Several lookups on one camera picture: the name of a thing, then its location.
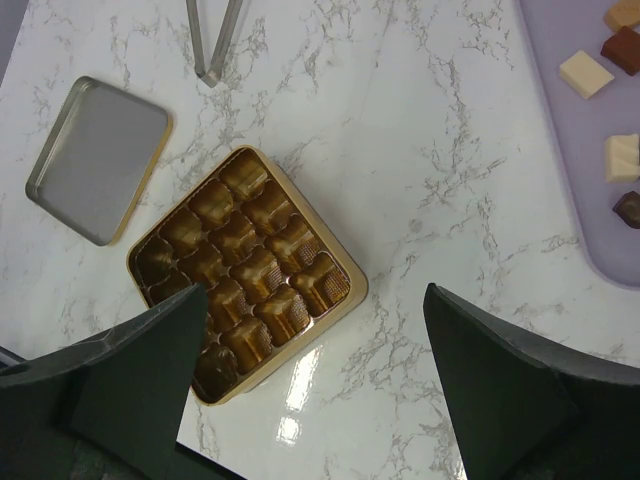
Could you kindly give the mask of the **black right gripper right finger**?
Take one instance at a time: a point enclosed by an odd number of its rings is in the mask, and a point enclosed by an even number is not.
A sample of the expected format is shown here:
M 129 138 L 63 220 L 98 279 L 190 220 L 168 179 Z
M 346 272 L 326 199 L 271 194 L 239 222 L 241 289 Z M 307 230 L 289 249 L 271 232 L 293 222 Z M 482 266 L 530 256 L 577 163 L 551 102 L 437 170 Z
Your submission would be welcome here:
M 468 478 L 638 478 L 638 368 L 561 345 L 434 283 L 423 311 Z

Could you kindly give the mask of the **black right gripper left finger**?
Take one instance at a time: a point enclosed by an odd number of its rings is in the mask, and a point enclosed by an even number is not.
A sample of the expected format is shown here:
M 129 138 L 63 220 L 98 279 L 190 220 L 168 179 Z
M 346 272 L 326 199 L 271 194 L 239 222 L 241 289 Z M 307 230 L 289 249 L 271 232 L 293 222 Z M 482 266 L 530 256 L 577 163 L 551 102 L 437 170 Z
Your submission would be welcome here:
M 1 476 L 63 479 L 87 443 L 166 479 L 206 320 L 190 286 L 61 350 L 1 369 Z

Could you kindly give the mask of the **dark heart chocolate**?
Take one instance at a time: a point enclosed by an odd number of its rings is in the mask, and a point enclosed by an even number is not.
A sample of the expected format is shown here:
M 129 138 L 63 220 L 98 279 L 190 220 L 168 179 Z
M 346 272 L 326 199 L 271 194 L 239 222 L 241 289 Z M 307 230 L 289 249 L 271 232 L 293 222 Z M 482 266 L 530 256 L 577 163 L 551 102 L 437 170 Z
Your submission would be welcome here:
M 623 194 L 612 211 L 630 228 L 640 228 L 640 194 L 629 191 Z

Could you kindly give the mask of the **white ridged chocolate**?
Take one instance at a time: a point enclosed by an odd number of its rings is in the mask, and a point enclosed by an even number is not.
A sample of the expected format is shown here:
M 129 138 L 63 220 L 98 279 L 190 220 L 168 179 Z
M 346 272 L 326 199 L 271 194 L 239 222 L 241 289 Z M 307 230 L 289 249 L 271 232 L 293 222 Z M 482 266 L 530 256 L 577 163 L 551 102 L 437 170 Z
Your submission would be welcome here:
M 631 183 L 639 179 L 639 135 L 613 135 L 604 144 L 605 181 Z

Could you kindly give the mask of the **metal tongs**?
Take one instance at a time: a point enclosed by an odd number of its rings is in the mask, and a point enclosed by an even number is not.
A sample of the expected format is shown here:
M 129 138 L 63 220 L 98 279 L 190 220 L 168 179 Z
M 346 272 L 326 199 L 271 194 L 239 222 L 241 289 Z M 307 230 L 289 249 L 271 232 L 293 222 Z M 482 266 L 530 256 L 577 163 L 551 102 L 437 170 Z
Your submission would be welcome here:
M 250 5 L 243 0 L 186 1 L 194 71 L 207 87 L 214 88 L 223 79 L 231 45 Z

